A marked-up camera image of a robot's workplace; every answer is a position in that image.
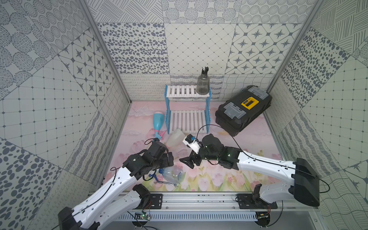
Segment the clear spray bottle blue nozzle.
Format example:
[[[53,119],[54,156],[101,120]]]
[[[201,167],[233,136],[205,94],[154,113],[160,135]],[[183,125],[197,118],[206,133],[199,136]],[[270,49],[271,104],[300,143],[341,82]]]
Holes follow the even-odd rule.
[[[180,183],[183,182],[186,176],[181,168],[174,166],[159,169],[159,174],[164,178],[165,181],[158,180],[157,176],[154,175],[155,184],[172,185],[174,187],[179,187]]]

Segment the white spray bottle pink nozzle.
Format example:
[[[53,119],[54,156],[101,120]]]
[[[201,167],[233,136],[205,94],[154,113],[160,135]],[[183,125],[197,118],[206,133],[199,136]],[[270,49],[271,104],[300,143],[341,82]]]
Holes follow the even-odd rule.
[[[176,129],[172,134],[170,134],[166,146],[167,148],[174,148],[178,146],[180,143],[183,143],[183,140],[185,139],[186,135],[182,132],[180,129]]]

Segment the teal spray bottle pink nozzle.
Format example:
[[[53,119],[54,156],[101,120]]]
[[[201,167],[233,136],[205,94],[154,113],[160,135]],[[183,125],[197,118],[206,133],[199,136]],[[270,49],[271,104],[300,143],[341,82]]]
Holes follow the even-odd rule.
[[[156,111],[153,115],[153,128],[154,137],[161,140],[163,138],[163,133],[161,133],[161,128],[164,125],[165,115],[163,112]]]

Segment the smoky grey spray bottle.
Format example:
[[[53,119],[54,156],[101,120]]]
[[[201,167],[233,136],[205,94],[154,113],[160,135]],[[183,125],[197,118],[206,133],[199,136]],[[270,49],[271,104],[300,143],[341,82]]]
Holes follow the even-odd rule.
[[[206,95],[210,90],[210,79],[208,76],[209,67],[202,69],[201,74],[197,79],[196,92],[199,95]]]

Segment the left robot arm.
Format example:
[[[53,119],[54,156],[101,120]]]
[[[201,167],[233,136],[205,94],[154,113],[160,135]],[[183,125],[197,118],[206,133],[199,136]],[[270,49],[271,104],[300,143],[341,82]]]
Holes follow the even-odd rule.
[[[148,189],[136,182],[151,171],[173,166],[173,155],[158,139],[130,155],[106,184],[74,208],[58,214],[60,230],[101,230],[125,212],[150,203]]]

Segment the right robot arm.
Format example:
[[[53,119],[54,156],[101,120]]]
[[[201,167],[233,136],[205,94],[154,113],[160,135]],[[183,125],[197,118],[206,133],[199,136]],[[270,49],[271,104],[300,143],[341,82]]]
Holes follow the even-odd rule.
[[[204,160],[216,160],[225,169],[253,171],[280,181],[268,186],[256,185],[253,192],[255,200],[271,204],[295,199],[310,207],[320,206],[320,177],[303,158],[293,162],[261,157],[240,148],[224,146],[212,134],[201,141],[189,134],[183,143],[192,151],[180,161],[190,168],[200,166]]]

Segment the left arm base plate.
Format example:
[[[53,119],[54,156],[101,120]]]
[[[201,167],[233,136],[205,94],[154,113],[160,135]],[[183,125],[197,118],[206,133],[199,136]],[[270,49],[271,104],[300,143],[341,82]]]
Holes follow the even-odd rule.
[[[149,209],[162,209],[163,194],[150,194],[142,200],[136,209],[149,210]]]

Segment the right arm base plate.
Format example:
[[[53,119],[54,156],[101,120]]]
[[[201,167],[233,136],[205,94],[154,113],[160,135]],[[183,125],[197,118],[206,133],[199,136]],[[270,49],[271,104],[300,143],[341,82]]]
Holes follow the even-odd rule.
[[[235,201],[239,205],[239,209],[277,209],[278,205],[276,202],[267,203],[260,198],[253,198],[251,193],[237,194]]]

